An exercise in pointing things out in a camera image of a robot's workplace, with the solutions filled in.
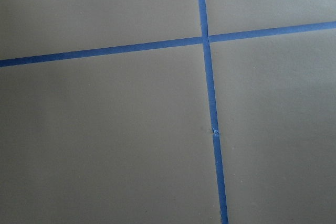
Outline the long blue tape line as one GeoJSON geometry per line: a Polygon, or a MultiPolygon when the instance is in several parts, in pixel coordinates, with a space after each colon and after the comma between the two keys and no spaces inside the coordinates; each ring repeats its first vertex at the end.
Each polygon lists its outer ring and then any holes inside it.
{"type": "Polygon", "coordinates": [[[208,34],[206,0],[198,0],[198,8],[199,8],[199,13],[200,13],[201,38],[202,38],[203,54],[204,54],[204,65],[205,65],[205,75],[206,75],[206,84],[207,84],[209,114],[210,114],[210,119],[211,119],[211,130],[212,130],[212,138],[213,138],[216,179],[217,179],[218,198],[219,198],[219,210],[220,210],[220,216],[221,216],[220,218],[221,218],[221,223],[229,223],[227,202],[226,202],[223,158],[222,158],[222,151],[221,151],[221,144],[220,144],[221,136],[220,136],[219,126],[218,126],[218,115],[217,115],[217,104],[216,104],[216,95],[215,95],[215,86],[214,86],[212,55],[211,55],[211,47],[210,47],[209,34],[208,34]]]}

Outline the crossing blue tape line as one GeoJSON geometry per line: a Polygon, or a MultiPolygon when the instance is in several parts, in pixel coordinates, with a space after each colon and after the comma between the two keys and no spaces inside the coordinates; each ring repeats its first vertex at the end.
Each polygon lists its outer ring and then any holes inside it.
{"type": "MultiPolygon", "coordinates": [[[[296,25],[296,26],[277,27],[277,28],[258,29],[258,30],[249,30],[249,31],[239,31],[239,32],[225,33],[225,34],[216,34],[216,35],[210,35],[208,37],[208,41],[210,43],[213,43],[213,42],[222,42],[222,41],[267,37],[267,36],[277,36],[277,35],[284,35],[284,34],[305,33],[309,31],[327,30],[327,29],[335,29],[335,21],[296,25]]],[[[48,54],[48,55],[3,59],[1,60],[1,67],[3,68],[3,67],[10,67],[10,66],[28,65],[32,63],[51,62],[51,61],[59,61],[59,60],[121,54],[121,53],[126,53],[126,52],[147,51],[147,50],[154,50],[154,49],[200,45],[202,42],[203,40],[201,37],[190,37],[190,38],[181,38],[181,39],[174,39],[174,40],[164,40],[164,41],[147,42],[147,43],[140,43],[140,44],[114,46],[114,47],[107,47],[107,48],[61,52],[61,53],[48,54]]]]}

